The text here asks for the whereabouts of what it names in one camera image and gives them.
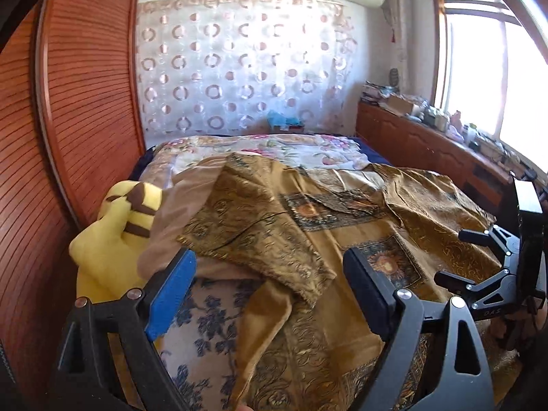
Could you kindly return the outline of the person's right hand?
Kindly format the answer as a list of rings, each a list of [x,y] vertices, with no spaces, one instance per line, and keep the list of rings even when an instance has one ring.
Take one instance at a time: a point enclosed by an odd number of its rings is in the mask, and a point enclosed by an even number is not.
[[[547,320],[547,309],[543,307],[535,314],[522,309],[514,314],[499,316],[490,321],[489,332],[502,345],[514,348],[519,341],[532,338],[543,329]]]

